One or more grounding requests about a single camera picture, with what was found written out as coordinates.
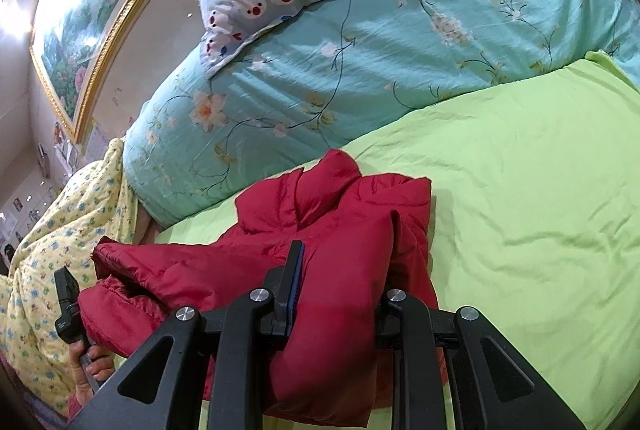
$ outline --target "black handle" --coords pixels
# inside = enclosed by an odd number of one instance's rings
[[[80,365],[84,370],[86,380],[91,385],[94,394],[104,384],[104,381],[97,381],[86,368],[91,365],[92,360],[87,355],[89,348],[95,345],[86,334],[82,317],[80,315],[80,305],[78,304],[78,296],[80,295],[80,285],[78,280],[65,267],[57,269],[53,273],[56,282],[56,292],[58,293],[58,303],[60,304],[60,318],[55,321],[56,333],[60,339],[70,345],[82,340],[84,343],[84,353],[80,356]]]
[[[462,430],[584,430],[556,391],[481,312],[462,307],[454,324],[460,347],[452,370]]]
[[[197,430],[210,354],[200,313],[182,307],[78,413],[69,430]]]
[[[242,295],[226,308],[209,405],[209,430],[262,429],[255,335],[258,320],[271,309],[273,295],[263,288]]]
[[[390,289],[383,301],[400,320],[394,350],[394,430],[446,430],[447,416],[429,308],[404,291]]]

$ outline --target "white wall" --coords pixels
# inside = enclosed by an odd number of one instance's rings
[[[198,43],[203,32],[194,0],[150,0],[116,55],[93,117],[109,137],[122,136],[166,76]],[[38,79],[30,71],[31,121],[54,167],[52,131],[56,122]],[[54,180],[60,176],[54,169]]]
[[[16,198],[22,204],[20,211],[14,206]],[[7,242],[17,249],[16,232],[24,237],[34,224],[29,218],[29,212],[37,211],[38,215],[42,216],[55,198],[52,183],[42,177],[36,150],[29,144],[0,175],[0,213],[4,214],[4,219],[12,219],[13,216],[17,221],[11,232],[6,233],[9,230],[6,229],[6,224],[2,222],[0,216],[0,230],[6,236]],[[2,250],[2,257],[5,258],[4,245],[0,250]]]
[[[0,30],[0,173],[31,143],[26,38]]]

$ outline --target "red down jacket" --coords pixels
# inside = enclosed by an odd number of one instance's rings
[[[390,353],[374,348],[374,308],[385,287],[437,307],[427,274],[430,199],[427,178],[363,177],[350,156],[331,150],[306,172],[257,182],[238,196],[238,223],[212,245],[101,241],[93,256],[98,283],[80,294],[82,320],[98,344],[129,356],[172,310],[224,307],[260,286],[300,239],[297,318],[270,363],[267,413],[366,426],[370,410],[392,399]]]

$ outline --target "jacket sleeve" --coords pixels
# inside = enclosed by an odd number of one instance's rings
[[[76,398],[75,394],[73,396],[71,396],[69,398],[69,400],[66,402],[66,408],[67,408],[67,410],[69,412],[69,416],[68,416],[68,419],[66,421],[66,424],[69,424],[69,423],[71,423],[73,418],[76,417],[78,412],[80,412],[80,409],[82,409],[82,406],[80,405],[80,403],[78,403],[78,398]]]

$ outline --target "black bracket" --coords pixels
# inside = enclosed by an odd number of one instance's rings
[[[224,309],[182,307],[156,330],[69,425],[70,430],[196,430],[209,357],[216,373],[209,430],[262,428],[262,372],[282,349],[302,247],[263,287]],[[376,347],[394,354],[392,430],[446,430],[436,348],[447,362],[458,430],[585,430],[558,394],[475,308],[430,309],[390,289],[376,313]]]
[[[53,276],[56,282],[56,291],[58,293],[61,312],[60,318],[55,322],[56,333],[58,333],[60,339],[66,344],[73,344],[80,340],[84,342],[84,353],[80,356],[80,364],[82,365],[84,375],[89,385],[91,385],[95,393],[104,382],[95,380],[95,378],[86,371],[86,368],[91,364],[91,359],[87,355],[87,351],[95,342],[87,336],[84,325],[82,324],[82,318],[80,317],[80,306],[78,304],[80,286],[66,267],[57,269]]]

